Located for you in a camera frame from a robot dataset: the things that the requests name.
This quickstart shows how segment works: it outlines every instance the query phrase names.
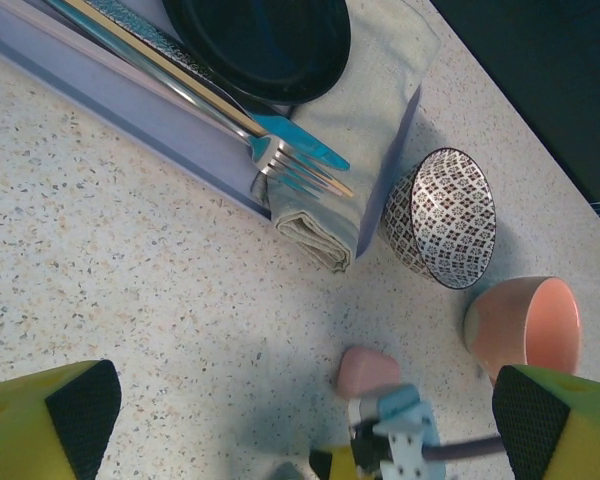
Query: gray cloth napkin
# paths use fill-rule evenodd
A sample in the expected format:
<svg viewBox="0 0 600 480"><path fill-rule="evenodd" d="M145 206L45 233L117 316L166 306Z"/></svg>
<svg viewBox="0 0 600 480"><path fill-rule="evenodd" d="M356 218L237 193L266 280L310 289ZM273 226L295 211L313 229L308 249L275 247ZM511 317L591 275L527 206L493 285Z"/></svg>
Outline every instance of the gray cloth napkin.
<svg viewBox="0 0 600 480"><path fill-rule="evenodd" d="M355 192L352 199L299 195L264 175L253 194L268 204L276 230L333 272L353 263L360 222L382 159L440 41L403 0L348 0L351 53L338 83L299 108L294 122L349 161L333 174Z"/></svg>

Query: bowl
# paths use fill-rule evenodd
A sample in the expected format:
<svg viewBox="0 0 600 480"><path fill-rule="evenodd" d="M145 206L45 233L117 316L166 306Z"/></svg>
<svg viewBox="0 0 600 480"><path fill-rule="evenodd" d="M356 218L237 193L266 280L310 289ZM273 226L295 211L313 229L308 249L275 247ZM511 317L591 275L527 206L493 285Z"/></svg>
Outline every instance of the bowl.
<svg viewBox="0 0 600 480"><path fill-rule="evenodd" d="M380 235L419 275L470 287L486 271L496 240L496 207L482 170L454 148L430 153L393 188Z"/></svg>

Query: pink eraser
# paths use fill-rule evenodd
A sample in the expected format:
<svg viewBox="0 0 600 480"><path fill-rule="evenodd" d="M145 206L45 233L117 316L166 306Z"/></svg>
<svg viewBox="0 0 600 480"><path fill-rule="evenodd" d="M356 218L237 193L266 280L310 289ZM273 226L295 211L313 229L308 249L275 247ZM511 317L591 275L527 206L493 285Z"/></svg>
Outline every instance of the pink eraser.
<svg viewBox="0 0 600 480"><path fill-rule="evenodd" d="M400 383L400 365L384 353L364 347L347 350L340 362L336 389L345 400Z"/></svg>

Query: countertop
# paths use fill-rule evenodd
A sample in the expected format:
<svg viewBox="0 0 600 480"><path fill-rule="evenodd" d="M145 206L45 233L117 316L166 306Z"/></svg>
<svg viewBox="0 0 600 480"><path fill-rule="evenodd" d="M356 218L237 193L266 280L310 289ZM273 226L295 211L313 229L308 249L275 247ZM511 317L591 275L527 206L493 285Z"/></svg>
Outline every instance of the countertop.
<svg viewBox="0 0 600 480"><path fill-rule="evenodd" d="M264 479L346 440L333 379L348 346L399 360L445 441L493 433L491 386L460 339L499 280L573 287L579 374L600 381L600 220L457 36L442 39L405 150L460 148L485 171L498 240L485 278L451 291L381 241L346 275L0 60L0 381L111 359L123 408L100 479ZM512 478L505 456L448 478Z"/></svg>

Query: blue tray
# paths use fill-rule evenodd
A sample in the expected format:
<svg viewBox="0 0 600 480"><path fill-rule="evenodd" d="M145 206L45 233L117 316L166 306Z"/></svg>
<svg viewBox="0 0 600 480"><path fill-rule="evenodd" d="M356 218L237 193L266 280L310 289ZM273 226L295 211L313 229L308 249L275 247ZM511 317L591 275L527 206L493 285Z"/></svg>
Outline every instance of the blue tray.
<svg viewBox="0 0 600 480"><path fill-rule="evenodd" d="M28 3L49 12L41 0ZM160 0L126 0L125 3L175 36ZM270 212L251 197L250 187L256 172L245 146L186 109L110 70L2 7L0 56L237 204L270 219ZM401 128L405 140L419 99L420 90L405 112ZM139 106L152 115L139 114ZM398 173L399 154L397 149L385 159L363 217L358 256L367 249L378 227L384 203Z"/></svg>

